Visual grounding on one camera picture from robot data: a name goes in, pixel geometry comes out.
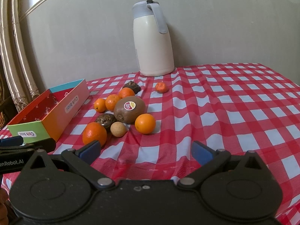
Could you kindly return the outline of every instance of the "colorful cardboard box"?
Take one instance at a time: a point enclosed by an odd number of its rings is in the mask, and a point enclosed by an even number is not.
[[[46,90],[7,125],[24,143],[47,138],[59,139],[62,132],[89,96],[84,79]]]

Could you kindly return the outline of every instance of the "green box side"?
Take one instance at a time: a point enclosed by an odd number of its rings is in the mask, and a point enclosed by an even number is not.
[[[18,132],[33,131],[36,134],[36,137],[23,137],[25,144],[50,138],[49,134],[44,128],[44,125],[42,124],[42,121],[8,125],[7,127],[12,136],[18,136]]]

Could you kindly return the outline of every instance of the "human hand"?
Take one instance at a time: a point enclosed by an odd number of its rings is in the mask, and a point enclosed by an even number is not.
[[[7,200],[7,192],[0,188],[0,225],[8,225],[7,208],[4,204]]]

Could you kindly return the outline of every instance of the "round sticker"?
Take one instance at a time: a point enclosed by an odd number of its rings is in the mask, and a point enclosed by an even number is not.
[[[131,111],[135,108],[135,103],[133,101],[127,101],[125,104],[124,104],[124,108],[128,111]]]

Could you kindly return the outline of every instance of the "thermos handle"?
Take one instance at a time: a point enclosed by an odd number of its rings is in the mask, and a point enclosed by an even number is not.
[[[154,13],[154,17],[155,17],[155,20],[156,20],[158,32],[161,33],[161,34],[166,34],[168,32],[168,26],[167,26],[166,19],[164,17],[163,11],[161,10],[159,4],[150,3],[147,6]]]

